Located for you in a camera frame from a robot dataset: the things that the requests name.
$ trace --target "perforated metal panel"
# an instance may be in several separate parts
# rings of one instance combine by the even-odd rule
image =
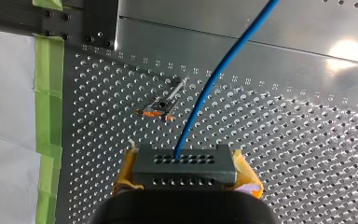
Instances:
[[[174,147],[234,40],[121,20],[116,52],[67,46],[58,223],[109,197],[131,138]],[[186,78],[175,121],[135,109]],[[358,63],[251,43],[206,101],[185,147],[243,149],[282,223],[358,223]]]

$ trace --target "green masking tape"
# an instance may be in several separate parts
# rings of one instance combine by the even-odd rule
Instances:
[[[36,151],[41,154],[37,224],[54,224],[62,155],[62,76],[60,38],[36,37]]]

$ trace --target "black cylindrical object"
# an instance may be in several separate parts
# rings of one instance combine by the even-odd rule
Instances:
[[[108,199],[89,224],[276,224],[269,207],[237,191],[132,190]]]

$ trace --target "screw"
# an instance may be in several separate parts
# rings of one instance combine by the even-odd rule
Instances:
[[[51,31],[45,31],[45,36],[52,36],[52,32]]]
[[[62,39],[63,39],[63,40],[69,39],[69,35],[67,35],[67,34],[62,35]]]
[[[94,42],[94,37],[92,37],[91,35],[88,35],[88,36],[86,36],[86,41],[88,43],[92,43],[92,42]]]
[[[112,40],[106,40],[106,41],[105,41],[105,45],[106,45],[107,47],[111,47],[111,46],[113,45],[113,41],[112,41]]]
[[[65,14],[62,15],[62,19],[65,20],[65,21],[69,21],[69,20],[71,20],[71,15],[68,15],[68,14],[65,13]]]
[[[47,18],[50,18],[50,17],[53,16],[53,13],[52,13],[51,11],[45,11],[45,16],[46,16]]]

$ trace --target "wire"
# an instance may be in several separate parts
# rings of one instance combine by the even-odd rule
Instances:
[[[194,108],[191,111],[190,117],[188,117],[185,128],[180,135],[180,138],[176,144],[175,150],[173,152],[173,156],[176,159],[179,159],[181,154],[181,150],[185,141],[187,139],[188,134],[191,131],[194,123],[196,122],[197,116],[202,108],[202,105],[205,103],[206,98],[208,97],[209,92],[214,86],[214,83],[220,77],[220,74],[227,68],[231,60],[237,55],[237,53],[242,49],[242,47],[249,41],[252,35],[260,28],[272,10],[278,5],[279,0],[269,0],[266,6],[261,10],[260,14],[255,18],[252,24],[248,29],[243,33],[243,35],[237,40],[237,42],[231,47],[226,56],[222,59],[222,61],[217,65],[214,69],[211,77],[206,82],[199,99],[194,104]]]

